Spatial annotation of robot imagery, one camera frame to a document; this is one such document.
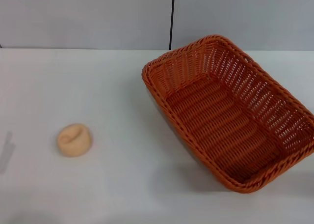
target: rectangular basket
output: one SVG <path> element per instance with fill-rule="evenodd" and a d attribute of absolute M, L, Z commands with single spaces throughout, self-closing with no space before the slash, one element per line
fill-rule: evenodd
<path fill-rule="evenodd" d="M 192 152 L 228 189 L 259 190 L 313 153 L 314 116 L 219 35 L 170 51 L 142 78 Z"/>

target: basket bottom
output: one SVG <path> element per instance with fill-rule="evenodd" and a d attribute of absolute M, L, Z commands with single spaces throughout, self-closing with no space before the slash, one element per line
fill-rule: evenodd
<path fill-rule="evenodd" d="M 239 183 L 280 156 L 280 145 L 216 80 L 200 79 L 172 94 L 167 103 L 205 156 Z"/>

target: white tabletop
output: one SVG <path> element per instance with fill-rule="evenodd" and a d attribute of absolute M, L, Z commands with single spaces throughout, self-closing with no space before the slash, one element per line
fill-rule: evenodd
<path fill-rule="evenodd" d="M 141 79 L 164 52 L 0 50 L 1 224 L 313 223 L 313 156 L 248 195 L 191 157 Z M 248 54 L 314 112 L 313 52 Z M 66 158 L 74 122 L 94 144 Z"/>

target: beige foam object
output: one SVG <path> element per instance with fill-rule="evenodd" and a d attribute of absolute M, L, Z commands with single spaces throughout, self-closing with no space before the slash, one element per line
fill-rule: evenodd
<path fill-rule="evenodd" d="M 84 124 L 72 124 L 62 129 L 57 138 L 61 153 L 66 157 L 85 154 L 92 145 L 91 133 Z"/>

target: basket rim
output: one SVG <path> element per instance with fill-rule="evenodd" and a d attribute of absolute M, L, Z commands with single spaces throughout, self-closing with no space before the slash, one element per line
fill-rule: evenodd
<path fill-rule="evenodd" d="M 162 111 L 167 115 L 168 119 L 172 122 L 172 124 L 174 124 L 180 136 L 185 140 L 189 148 L 203 163 L 207 165 L 211 172 L 214 173 L 218 180 L 220 180 L 227 188 L 240 193 L 250 193 L 259 190 L 270 181 L 275 179 L 278 175 L 282 174 L 290 167 L 312 154 L 314 152 L 314 141 L 302 149 L 296 151 L 295 153 L 287 156 L 285 159 L 274 163 L 272 167 L 248 183 L 239 183 L 232 179 L 224 170 L 219 168 L 219 166 L 211 158 L 204 156 L 205 152 L 200 146 L 198 146 L 196 139 L 188 132 L 181 120 L 176 116 L 176 114 L 172 111 L 171 107 L 166 102 L 166 97 L 162 96 L 151 80 L 151 72 L 152 70 L 162 66 L 165 62 L 182 56 L 187 51 L 197 51 L 198 48 L 209 42 L 217 42 L 225 45 L 225 48 L 236 55 L 236 57 L 238 57 L 246 65 L 246 67 L 249 67 L 252 72 L 258 74 L 265 82 L 269 83 L 270 86 L 276 90 L 279 97 L 287 100 L 293 106 L 293 108 L 304 115 L 313 128 L 314 116 L 309 110 L 305 108 L 305 106 L 303 106 L 295 97 L 293 97 L 288 90 L 282 87 L 268 73 L 266 73 L 249 55 L 247 55 L 244 51 L 232 43 L 228 38 L 221 35 L 206 36 L 182 48 L 164 53 L 159 58 L 150 61 L 144 66 L 142 71 L 142 78 L 146 87 L 149 89 L 161 107 Z"/>

